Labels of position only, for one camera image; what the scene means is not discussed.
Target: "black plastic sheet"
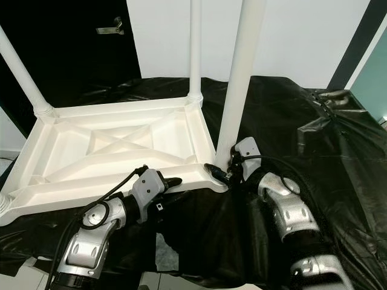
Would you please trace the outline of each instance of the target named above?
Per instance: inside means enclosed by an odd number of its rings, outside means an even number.
[[[188,86],[188,79],[134,80],[96,87],[76,103],[182,97]],[[202,79],[202,90],[203,115],[216,146],[227,83]],[[354,287],[386,289],[387,132],[350,92],[338,101],[319,96],[325,92],[285,78],[252,77],[238,139],[254,137],[262,154],[290,162],[305,176],[312,191],[304,199]],[[264,166],[283,170],[268,162]],[[73,213],[24,216],[0,228],[0,272],[12,274],[30,256],[52,257]],[[175,275],[210,288],[255,283],[279,289],[288,257],[269,216],[253,193],[194,190],[165,211],[163,222],[117,231],[105,272],[155,271],[157,230],[179,253]]]

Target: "green wall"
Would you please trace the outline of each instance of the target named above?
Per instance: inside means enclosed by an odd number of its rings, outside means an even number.
[[[379,39],[351,91],[377,121],[387,116],[387,30]]]

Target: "white wall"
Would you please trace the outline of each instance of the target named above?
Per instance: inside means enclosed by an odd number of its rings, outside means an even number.
[[[15,158],[25,143],[24,136],[0,108],[0,157]]]
[[[190,0],[127,0],[142,77],[189,76]],[[204,77],[228,80],[242,0],[203,0]],[[267,0],[254,74],[326,88],[369,0]]]

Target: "wrinkled plastic sheet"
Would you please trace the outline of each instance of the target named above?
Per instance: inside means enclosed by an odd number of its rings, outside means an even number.
[[[96,87],[72,105],[182,97],[188,79],[134,80]],[[203,114],[216,146],[227,83],[202,79]],[[350,92],[321,97],[280,77],[252,77],[238,140],[253,136],[264,155],[283,158],[305,176],[304,199],[355,289],[387,287],[387,132]],[[283,170],[263,162],[264,167]],[[52,257],[75,209],[20,217],[0,228],[0,272],[15,274],[28,257]],[[149,221],[110,239],[105,273],[155,271],[155,232],[179,254],[183,276],[209,288],[254,283],[279,289],[288,271],[270,212],[255,193],[191,191]]]

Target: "door handle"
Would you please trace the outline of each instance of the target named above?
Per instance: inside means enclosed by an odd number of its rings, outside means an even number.
[[[121,17],[114,18],[113,24],[115,27],[102,27],[96,28],[98,34],[120,34],[124,35],[124,31],[122,29],[122,21]]]

